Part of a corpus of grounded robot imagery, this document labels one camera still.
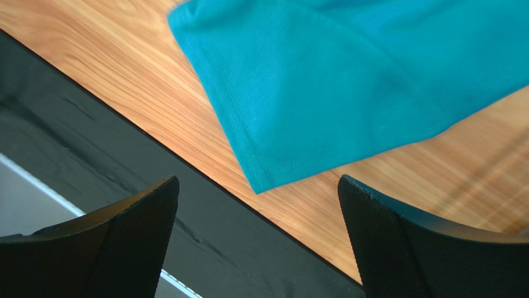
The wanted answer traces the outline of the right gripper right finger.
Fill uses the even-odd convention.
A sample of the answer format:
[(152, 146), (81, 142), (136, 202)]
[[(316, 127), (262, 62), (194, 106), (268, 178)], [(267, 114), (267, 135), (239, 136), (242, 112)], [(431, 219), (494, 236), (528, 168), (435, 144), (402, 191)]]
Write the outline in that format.
[(348, 175), (338, 198), (367, 297), (528, 296), (528, 237), (441, 218)]

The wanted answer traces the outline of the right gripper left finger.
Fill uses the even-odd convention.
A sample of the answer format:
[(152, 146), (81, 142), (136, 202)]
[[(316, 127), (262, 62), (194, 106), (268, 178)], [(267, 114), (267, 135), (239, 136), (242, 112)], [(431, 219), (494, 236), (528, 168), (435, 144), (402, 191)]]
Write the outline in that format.
[(178, 209), (175, 176), (30, 235), (1, 238), (2, 297), (154, 297)]

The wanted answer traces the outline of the teal blue t-shirt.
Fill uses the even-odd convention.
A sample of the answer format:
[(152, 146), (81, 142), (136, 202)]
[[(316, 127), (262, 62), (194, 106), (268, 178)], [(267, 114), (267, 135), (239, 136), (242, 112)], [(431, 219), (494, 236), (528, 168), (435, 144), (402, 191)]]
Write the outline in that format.
[(257, 194), (528, 85), (527, 1), (185, 1), (167, 20)]

